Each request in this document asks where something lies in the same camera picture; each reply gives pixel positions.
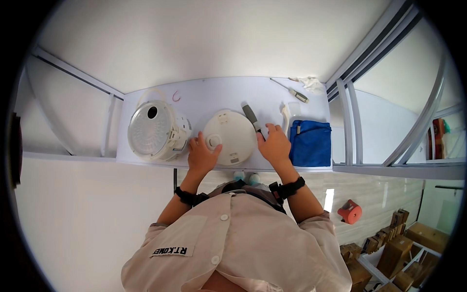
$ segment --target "rice cooker lid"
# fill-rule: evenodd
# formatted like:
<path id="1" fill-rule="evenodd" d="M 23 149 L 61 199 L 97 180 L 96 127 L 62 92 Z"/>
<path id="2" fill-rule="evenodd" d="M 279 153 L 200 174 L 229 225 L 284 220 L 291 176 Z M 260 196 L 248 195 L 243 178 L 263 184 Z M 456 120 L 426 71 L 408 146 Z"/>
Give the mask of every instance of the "rice cooker lid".
<path id="1" fill-rule="evenodd" d="M 164 151 L 175 116 L 170 105 L 161 100 L 151 100 L 137 108 L 128 126 L 128 144 L 142 157 L 152 157 Z"/>
<path id="2" fill-rule="evenodd" d="M 244 162 L 257 146 L 253 124 L 245 116 L 229 110 L 216 113 L 206 124 L 203 136 L 211 151 L 222 144 L 217 160 L 221 165 L 238 165 Z"/>

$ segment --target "blue towel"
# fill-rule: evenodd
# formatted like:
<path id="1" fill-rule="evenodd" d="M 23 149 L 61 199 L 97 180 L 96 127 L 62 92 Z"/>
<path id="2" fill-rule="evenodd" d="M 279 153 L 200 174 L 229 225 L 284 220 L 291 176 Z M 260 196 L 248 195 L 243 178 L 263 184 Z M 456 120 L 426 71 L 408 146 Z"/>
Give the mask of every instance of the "blue towel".
<path id="1" fill-rule="evenodd" d="M 331 166 L 331 127 L 317 121 L 293 121 L 289 158 L 294 166 Z"/>

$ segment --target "white cloth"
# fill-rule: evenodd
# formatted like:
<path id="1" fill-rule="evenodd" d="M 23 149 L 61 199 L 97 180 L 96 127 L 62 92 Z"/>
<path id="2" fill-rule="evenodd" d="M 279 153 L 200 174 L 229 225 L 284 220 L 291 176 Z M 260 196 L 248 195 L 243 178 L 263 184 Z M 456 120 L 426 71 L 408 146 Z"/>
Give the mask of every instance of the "white cloth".
<path id="1" fill-rule="evenodd" d="M 318 78 L 308 76 L 305 78 L 298 78 L 298 80 L 304 84 L 303 88 L 307 91 L 316 95 L 326 95 L 326 88 Z"/>

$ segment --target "white shelf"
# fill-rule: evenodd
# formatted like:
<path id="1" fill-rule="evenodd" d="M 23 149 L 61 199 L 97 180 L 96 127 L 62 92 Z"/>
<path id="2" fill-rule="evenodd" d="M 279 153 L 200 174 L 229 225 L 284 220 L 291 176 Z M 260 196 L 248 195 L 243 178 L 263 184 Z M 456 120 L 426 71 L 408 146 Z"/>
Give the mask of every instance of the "white shelf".
<path id="1" fill-rule="evenodd" d="M 310 102 L 307 104 L 300 102 L 291 96 L 285 88 L 280 87 L 267 77 L 209 78 L 166 84 L 153 87 L 156 90 L 149 93 L 144 100 L 140 100 L 140 97 L 147 89 L 125 95 L 120 118 L 117 162 L 188 168 L 188 153 L 185 153 L 177 160 L 163 163 L 144 161 L 131 151 L 127 141 L 130 118 L 138 104 L 148 100 L 164 100 L 181 112 L 191 122 L 192 136 L 197 135 L 198 131 L 202 131 L 206 123 L 221 109 L 230 109 L 243 114 L 241 102 L 247 102 L 250 105 L 263 127 L 267 122 L 283 126 L 283 117 L 279 107 L 281 104 L 288 104 L 289 102 L 300 103 L 301 120 L 330 121 L 326 95 L 313 95 L 306 91 L 300 82 L 286 78 L 276 78 L 276 80 L 287 87 L 292 87 L 297 92 L 303 93 L 310 99 Z M 174 99 L 178 100 L 180 98 L 177 102 L 172 101 L 175 92 L 177 93 Z M 267 137 L 267 130 L 263 131 L 263 133 Z M 299 171 L 332 171 L 332 168 L 332 158 L 328 167 L 296 167 Z M 235 167 L 218 165 L 215 169 L 274 171 L 257 149 L 243 164 Z"/>

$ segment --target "tile floor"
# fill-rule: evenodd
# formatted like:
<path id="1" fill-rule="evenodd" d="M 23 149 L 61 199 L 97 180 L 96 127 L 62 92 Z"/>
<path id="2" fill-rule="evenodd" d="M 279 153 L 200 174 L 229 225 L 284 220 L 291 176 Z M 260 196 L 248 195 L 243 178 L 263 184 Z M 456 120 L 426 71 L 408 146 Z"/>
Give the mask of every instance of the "tile floor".
<path id="1" fill-rule="evenodd" d="M 177 183 L 180 185 L 186 175 L 184 169 L 178 169 Z M 216 186 L 232 180 L 233 172 L 212 171 L 201 182 L 199 192 L 209 193 Z M 275 172 L 261 172 L 262 182 L 266 185 L 280 182 Z M 363 245 L 365 238 L 375 235 L 381 228 L 390 224 L 392 213 L 399 208 L 410 212 L 407 224 L 417 217 L 420 206 L 423 180 L 411 178 L 391 178 L 361 175 L 343 172 L 303 172 L 308 187 L 324 206 L 326 190 L 334 189 L 331 220 L 336 226 L 339 244 L 355 242 Z M 337 210 L 352 199 L 362 207 L 363 213 L 355 224 L 341 222 Z M 284 208 L 291 216 L 286 203 Z"/>

